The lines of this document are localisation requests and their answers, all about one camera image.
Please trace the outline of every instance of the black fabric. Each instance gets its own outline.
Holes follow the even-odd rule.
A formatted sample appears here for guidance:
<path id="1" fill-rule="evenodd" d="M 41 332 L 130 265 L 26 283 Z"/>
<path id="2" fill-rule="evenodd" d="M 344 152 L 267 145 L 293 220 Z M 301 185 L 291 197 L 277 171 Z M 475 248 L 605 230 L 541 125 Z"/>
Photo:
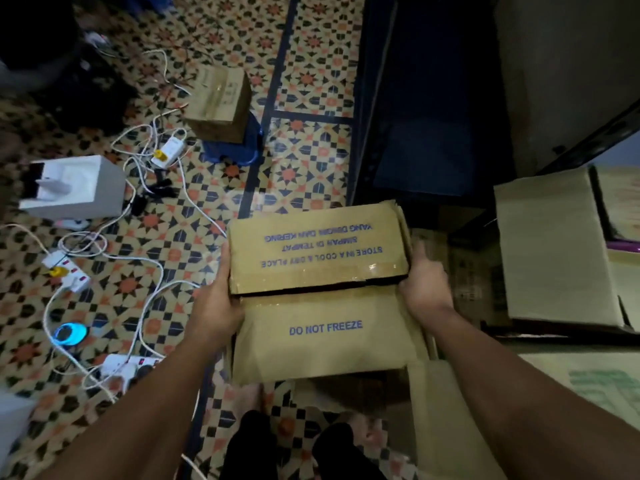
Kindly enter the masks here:
<path id="1" fill-rule="evenodd" d="M 313 455 L 323 480 L 386 480 L 353 444 L 353 432 L 345 423 L 327 428 L 316 440 Z M 276 437 L 268 416 L 249 411 L 229 441 L 220 480 L 277 480 Z"/>
<path id="2" fill-rule="evenodd" d="M 35 69 L 71 52 L 79 36 L 71 0 L 3 0 L 0 59 L 10 70 Z"/>

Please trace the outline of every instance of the round blue device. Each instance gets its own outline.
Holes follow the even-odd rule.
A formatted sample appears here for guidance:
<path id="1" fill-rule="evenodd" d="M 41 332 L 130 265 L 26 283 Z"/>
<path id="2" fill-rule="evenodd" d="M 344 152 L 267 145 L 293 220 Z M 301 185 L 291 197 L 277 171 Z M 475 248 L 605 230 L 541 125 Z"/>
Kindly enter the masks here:
<path id="1" fill-rule="evenodd" d="M 86 334 L 87 328 L 82 323 L 64 323 L 53 332 L 53 338 L 60 346 L 72 347 L 82 342 Z"/>

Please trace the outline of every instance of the black pants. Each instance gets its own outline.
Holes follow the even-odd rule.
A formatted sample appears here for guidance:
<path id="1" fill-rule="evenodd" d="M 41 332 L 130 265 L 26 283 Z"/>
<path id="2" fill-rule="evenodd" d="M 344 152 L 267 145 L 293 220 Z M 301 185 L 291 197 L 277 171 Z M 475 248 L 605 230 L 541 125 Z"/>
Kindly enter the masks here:
<path id="1" fill-rule="evenodd" d="M 324 430 L 312 453 L 322 480 L 385 480 L 382 472 L 354 446 L 353 432 L 348 424 L 333 424 Z M 254 478 L 278 480 L 276 437 L 271 432 L 268 416 L 249 411 L 229 441 L 220 480 Z"/>

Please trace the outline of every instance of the person's right arm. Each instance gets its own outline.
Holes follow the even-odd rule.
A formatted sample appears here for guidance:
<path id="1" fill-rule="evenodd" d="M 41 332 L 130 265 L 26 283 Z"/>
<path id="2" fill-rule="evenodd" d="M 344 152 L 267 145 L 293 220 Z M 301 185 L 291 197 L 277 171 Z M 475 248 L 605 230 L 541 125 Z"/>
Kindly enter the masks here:
<path id="1" fill-rule="evenodd" d="M 640 477 L 640 431 L 560 385 L 453 309 L 447 274 L 416 245 L 401 283 L 434 336 L 469 410 L 510 479 Z"/>

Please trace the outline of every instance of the blue object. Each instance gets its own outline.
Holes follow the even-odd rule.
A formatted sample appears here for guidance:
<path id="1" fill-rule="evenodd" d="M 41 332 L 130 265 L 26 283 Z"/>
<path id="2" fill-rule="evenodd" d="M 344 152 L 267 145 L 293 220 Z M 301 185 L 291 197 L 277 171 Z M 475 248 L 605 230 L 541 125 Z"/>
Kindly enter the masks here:
<path id="1" fill-rule="evenodd" d="M 249 121 L 244 130 L 243 144 L 226 143 L 224 141 L 202 141 L 204 160 L 220 163 L 223 159 L 231 160 L 240 166 L 249 166 L 258 160 L 262 152 L 264 132 L 253 113 L 249 113 Z"/>
<path id="2" fill-rule="evenodd" d="M 172 0 L 124 0 L 127 11 L 136 18 L 142 11 L 150 6 L 158 13 L 163 13 L 173 6 Z"/>
<path id="3" fill-rule="evenodd" d="M 84 340 L 87 334 L 87 327 L 82 323 L 64 323 L 53 332 L 53 339 L 63 347 L 78 345 Z"/>

